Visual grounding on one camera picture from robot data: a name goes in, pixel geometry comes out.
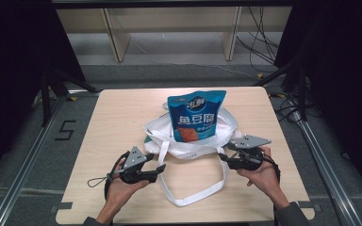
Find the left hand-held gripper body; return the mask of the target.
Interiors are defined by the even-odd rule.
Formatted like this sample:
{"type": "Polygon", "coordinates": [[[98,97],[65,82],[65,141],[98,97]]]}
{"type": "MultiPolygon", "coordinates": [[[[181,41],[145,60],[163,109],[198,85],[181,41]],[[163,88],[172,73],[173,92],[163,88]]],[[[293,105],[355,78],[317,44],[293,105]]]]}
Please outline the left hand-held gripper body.
{"type": "Polygon", "coordinates": [[[135,184],[142,180],[154,183],[157,174],[154,171],[143,171],[142,167],[146,162],[145,155],[138,147],[134,146],[125,158],[121,167],[120,178],[127,184],[135,184]]]}

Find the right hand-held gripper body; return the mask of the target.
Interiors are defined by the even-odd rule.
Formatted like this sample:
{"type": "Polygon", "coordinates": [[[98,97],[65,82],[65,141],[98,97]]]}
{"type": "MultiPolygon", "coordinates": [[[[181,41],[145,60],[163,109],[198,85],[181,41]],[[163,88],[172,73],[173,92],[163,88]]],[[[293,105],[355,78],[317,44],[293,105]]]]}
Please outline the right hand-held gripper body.
{"type": "Polygon", "coordinates": [[[245,135],[240,138],[231,139],[229,142],[234,143],[237,148],[232,150],[236,153],[230,157],[233,160],[231,163],[228,163],[228,167],[231,170],[244,169],[255,171],[264,160],[264,154],[259,147],[270,144],[272,141],[263,137],[245,135]]]}

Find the white tote bag colour patches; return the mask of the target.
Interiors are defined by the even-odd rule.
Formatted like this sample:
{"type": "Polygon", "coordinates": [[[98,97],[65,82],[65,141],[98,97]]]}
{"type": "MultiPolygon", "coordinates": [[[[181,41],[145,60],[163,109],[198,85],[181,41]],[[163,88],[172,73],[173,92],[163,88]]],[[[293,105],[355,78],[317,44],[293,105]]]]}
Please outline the white tote bag colour patches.
{"type": "MultiPolygon", "coordinates": [[[[234,116],[225,108],[221,107],[217,117],[215,135],[198,141],[178,142],[174,139],[171,117],[169,113],[148,121],[143,130],[146,133],[144,140],[144,149],[147,153],[158,155],[159,166],[163,165],[167,153],[181,160],[192,160],[211,153],[224,153],[223,147],[232,139],[241,137],[238,130],[238,122],[234,116]]],[[[228,167],[220,161],[222,166],[222,179],[183,199],[176,199],[168,186],[166,185],[163,175],[158,176],[162,189],[167,199],[178,207],[190,205],[205,199],[216,192],[220,191],[228,177],[228,167]]]]}

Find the blue snack bag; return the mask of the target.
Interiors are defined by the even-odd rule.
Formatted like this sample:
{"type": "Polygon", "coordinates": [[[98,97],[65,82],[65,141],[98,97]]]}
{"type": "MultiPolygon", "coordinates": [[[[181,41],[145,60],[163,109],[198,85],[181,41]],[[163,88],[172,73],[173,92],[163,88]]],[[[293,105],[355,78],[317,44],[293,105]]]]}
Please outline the blue snack bag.
{"type": "Polygon", "coordinates": [[[167,104],[174,139],[192,142],[214,136],[225,95],[225,90],[210,90],[170,96],[167,104]]]}

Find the person's left hand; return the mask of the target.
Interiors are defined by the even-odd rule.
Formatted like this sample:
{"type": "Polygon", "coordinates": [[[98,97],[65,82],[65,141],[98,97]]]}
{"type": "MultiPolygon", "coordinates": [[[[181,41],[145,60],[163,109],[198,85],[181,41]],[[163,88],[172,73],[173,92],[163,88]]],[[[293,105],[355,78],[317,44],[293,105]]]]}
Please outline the person's left hand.
{"type": "Polygon", "coordinates": [[[134,193],[149,185],[147,180],[139,181],[135,184],[127,184],[121,178],[119,173],[112,176],[112,182],[107,192],[107,205],[116,210],[120,210],[134,193]]]}

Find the person's right hand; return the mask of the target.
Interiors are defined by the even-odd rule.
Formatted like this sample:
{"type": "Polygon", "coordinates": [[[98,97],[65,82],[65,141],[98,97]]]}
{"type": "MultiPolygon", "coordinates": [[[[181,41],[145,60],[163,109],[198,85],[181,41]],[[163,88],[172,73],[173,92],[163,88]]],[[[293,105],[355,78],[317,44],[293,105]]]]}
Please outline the person's right hand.
{"type": "Polygon", "coordinates": [[[264,161],[255,171],[238,169],[237,174],[248,179],[247,186],[256,186],[268,197],[271,197],[280,189],[273,164],[267,161],[264,161]]]}

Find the black metal stand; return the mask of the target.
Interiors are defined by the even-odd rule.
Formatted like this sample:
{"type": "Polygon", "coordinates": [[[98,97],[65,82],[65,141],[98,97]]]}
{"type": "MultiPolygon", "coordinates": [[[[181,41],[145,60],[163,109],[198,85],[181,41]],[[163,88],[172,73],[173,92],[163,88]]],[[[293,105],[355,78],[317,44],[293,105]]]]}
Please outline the black metal stand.
{"type": "Polygon", "coordinates": [[[282,90],[285,92],[297,91],[298,104],[297,112],[302,121],[307,121],[305,104],[305,71],[304,64],[299,59],[292,59],[285,66],[279,68],[274,73],[264,79],[254,83],[254,87],[263,87],[281,75],[285,75],[282,90]]]}
{"type": "Polygon", "coordinates": [[[70,93],[64,84],[65,81],[70,81],[71,83],[91,93],[100,92],[100,89],[89,85],[86,81],[74,78],[62,70],[55,68],[45,70],[41,76],[41,97],[43,109],[42,126],[45,126],[52,118],[49,91],[52,90],[57,97],[65,97],[70,93]]]}

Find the black curtain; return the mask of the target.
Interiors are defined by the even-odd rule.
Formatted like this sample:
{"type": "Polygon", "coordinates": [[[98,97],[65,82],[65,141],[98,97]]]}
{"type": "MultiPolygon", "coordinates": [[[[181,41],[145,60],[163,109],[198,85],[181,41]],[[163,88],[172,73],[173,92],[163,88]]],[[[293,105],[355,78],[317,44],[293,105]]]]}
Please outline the black curtain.
{"type": "Polygon", "coordinates": [[[362,177],[362,0],[296,0],[275,65],[300,59],[324,118],[362,177]]]}
{"type": "Polygon", "coordinates": [[[52,0],[0,0],[0,159],[52,69],[85,79],[52,0]]]}

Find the aluminium floor rail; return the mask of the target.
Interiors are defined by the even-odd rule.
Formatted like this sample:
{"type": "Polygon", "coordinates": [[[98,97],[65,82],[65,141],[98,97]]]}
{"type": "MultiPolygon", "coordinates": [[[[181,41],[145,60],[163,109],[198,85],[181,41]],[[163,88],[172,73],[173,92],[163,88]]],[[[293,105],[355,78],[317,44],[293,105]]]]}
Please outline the aluminium floor rail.
{"type": "Polygon", "coordinates": [[[7,222],[52,128],[56,114],[65,102],[64,97],[48,97],[51,115],[43,121],[42,101],[35,103],[24,124],[0,160],[0,226],[7,222]]]}
{"type": "Polygon", "coordinates": [[[310,149],[329,196],[337,208],[337,212],[342,214],[348,226],[362,226],[362,219],[358,215],[354,203],[348,196],[348,193],[343,188],[335,171],[327,160],[325,153],[308,122],[298,121],[297,124],[303,133],[304,139],[310,149]]]}

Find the light wooden desk frame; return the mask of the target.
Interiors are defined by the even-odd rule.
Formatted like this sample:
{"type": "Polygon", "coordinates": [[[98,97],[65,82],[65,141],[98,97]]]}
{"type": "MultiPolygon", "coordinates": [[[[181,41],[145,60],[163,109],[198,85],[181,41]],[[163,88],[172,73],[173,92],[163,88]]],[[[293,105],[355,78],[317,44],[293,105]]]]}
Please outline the light wooden desk frame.
{"type": "Polygon", "coordinates": [[[60,9],[58,17],[68,33],[106,33],[114,59],[124,59],[133,33],[219,32],[227,61],[233,58],[239,32],[256,29],[282,32],[290,7],[93,8],[60,9]]]}

